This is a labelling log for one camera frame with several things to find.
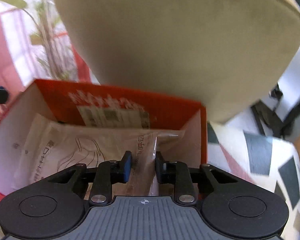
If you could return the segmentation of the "clear plastic mask package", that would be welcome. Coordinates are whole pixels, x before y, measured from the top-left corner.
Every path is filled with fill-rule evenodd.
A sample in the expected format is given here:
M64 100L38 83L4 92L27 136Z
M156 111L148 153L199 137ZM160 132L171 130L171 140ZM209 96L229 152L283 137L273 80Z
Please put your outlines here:
M94 168L104 161L121 160L124 153L130 151L132 165L129 181L115 185L113 195L154 196L158 194L155 154L172 148L184 133L72 126L37 114L21 150L12 189L21 189L75 164L84 163L88 168Z

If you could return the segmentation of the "geometric patterned tablecloth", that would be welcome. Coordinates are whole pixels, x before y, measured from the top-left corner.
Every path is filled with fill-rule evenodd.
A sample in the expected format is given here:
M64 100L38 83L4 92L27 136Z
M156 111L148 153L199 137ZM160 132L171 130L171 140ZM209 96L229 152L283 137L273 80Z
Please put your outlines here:
M239 178L277 194L289 219L283 239L300 239L300 159L288 141L261 135L246 109L226 124L207 124L207 161Z

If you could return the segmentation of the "red strawberry cardboard box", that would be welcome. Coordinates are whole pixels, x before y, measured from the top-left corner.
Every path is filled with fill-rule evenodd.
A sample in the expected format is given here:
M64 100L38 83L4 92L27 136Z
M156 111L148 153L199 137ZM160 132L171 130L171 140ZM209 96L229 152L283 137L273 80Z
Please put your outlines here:
M11 193L13 175L36 114L71 125L84 125L81 106L142 110L152 129L185 130L172 155L189 167L207 160L205 107L186 100L136 89L55 80L35 80L0 118L0 201Z

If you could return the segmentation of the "beige chair with yellow back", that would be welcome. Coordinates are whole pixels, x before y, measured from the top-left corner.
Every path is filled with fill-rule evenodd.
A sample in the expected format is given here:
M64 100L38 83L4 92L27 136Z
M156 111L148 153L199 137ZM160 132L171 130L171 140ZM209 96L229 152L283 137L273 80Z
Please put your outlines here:
M181 96L226 122L266 95L300 47L294 0L53 0L103 85Z

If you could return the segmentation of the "red printed backdrop curtain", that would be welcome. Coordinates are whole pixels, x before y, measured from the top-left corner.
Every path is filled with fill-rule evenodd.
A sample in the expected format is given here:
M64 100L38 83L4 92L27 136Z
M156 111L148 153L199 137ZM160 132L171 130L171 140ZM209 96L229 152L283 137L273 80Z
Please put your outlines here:
M72 45L54 0L0 0L0 116L34 79L98 83Z

